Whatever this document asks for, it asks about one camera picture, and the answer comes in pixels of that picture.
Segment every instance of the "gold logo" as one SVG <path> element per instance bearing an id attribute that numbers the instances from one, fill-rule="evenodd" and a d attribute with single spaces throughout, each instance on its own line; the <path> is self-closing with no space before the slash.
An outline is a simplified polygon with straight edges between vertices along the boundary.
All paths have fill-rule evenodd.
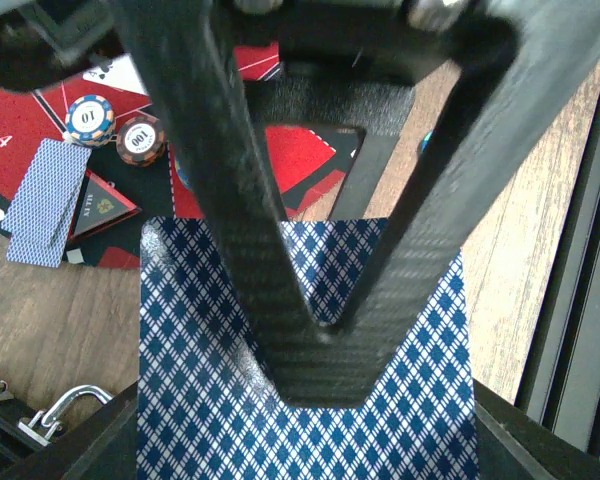
<path id="1" fill-rule="evenodd" d="M 100 200 L 100 203 L 98 203 L 98 211 L 100 212 L 101 215 L 104 215 L 105 213 L 107 213 L 111 210 L 113 210 L 113 203 L 111 203 L 106 198 L 103 198 L 102 200 Z"/>

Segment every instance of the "blue poker chip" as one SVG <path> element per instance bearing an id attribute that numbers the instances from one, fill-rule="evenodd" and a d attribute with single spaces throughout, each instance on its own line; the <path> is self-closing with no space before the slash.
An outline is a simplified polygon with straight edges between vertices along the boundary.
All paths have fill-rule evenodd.
<path id="1" fill-rule="evenodd" d="M 111 139 L 116 118 L 113 107 L 100 95 L 85 95 L 77 99 L 65 119 L 71 137 L 85 146 L 101 146 Z"/>

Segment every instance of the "carbon fiber arm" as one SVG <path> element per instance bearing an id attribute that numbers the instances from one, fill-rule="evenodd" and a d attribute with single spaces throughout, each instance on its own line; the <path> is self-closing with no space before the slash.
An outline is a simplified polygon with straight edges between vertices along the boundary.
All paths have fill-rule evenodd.
<path id="1" fill-rule="evenodd" d="M 364 401 L 450 260 L 600 58 L 600 0 L 485 1 L 443 36 L 364 7 L 297 4 L 257 18 L 211 0 L 113 0 L 112 9 L 193 179 L 271 378 L 282 399 L 299 406 Z M 325 67 L 263 88 L 305 82 L 320 91 L 344 74 L 351 83 L 323 120 L 364 130 L 373 127 L 364 124 L 364 108 L 381 118 L 400 105 L 365 107 L 355 82 L 398 92 L 445 58 L 462 68 L 336 325 L 311 319 L 296 283 L 277 227 L 277 188 L 257 150 L 233 62 L 234 40 L 277 40 L 289 64 L 313 58 Z M 343 59 L 359 52 L 369 68 L 334 71 L 334 52 Z M 287 120 L 315 121 L 313 95 L 294 98 Z"/>

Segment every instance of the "wooden table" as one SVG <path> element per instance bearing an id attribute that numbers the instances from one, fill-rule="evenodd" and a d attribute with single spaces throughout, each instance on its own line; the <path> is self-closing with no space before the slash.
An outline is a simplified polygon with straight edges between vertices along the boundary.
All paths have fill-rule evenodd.
<path id="1" fill-rule="evenodd" d="M 366 216 L 386 216 L 415 164 L 457 72 L 417 87 L 414 109 Z M 464 247 L 473 371 L 513 401 L 600 89 L 600 63 L 564 108 Z M 325 219 L 335 190 L 305 212 Z M 139 273 L 7 263 L 0 237 L 0 379 L 33 408 L 71 387 L 118 393 L 138 376 Z M 96 408 L 80 402 L 70 425 Z"/>

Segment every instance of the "playing card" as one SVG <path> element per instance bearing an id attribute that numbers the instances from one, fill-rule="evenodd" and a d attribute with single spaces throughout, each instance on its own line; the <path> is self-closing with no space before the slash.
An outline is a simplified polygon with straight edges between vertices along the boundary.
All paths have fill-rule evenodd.
<path id="1" fill-rule="evenodd" d="M 147 95 L 142 80 L 140 80 L 140 75 L 138 75 L 138 71 L 129 55 L 113 60 L 104 68 L 91 68 L 84 72 L 82 78 L 108 87 Z"/>
<path id="2" fill-rule="evenodd" d="M 28 263 L 30 265 L 38 265 L 41 267 L 58 268 L 62 262 L 62 254 L 67 243 L 69 228 L 73 218 L 76 202 L 80 189 L 76 188 L 69 203 L 64 209 L 64 213 L 60 220 L 53 241 L 49 245 L 32 242 L 26 236 L 15 233 L 9 242 L 7 249 L 7 260 L 10 262 Z"/>
<path id="3" fill-rule="evenodd" d="M 30 243 L 51 244 L 90 155 L 88 148 L 44 139 L 1 227 Z"/>
<path id="4" fill-rule="evenodd" d="M 281 222 L 316 320 L 338 318 L 386 224 Z M 460 255 L 369 398 L 332 409 L 280 399 L 204 221 L 153 218 L 141 249 L 139 478 L 479 478 Z"/>

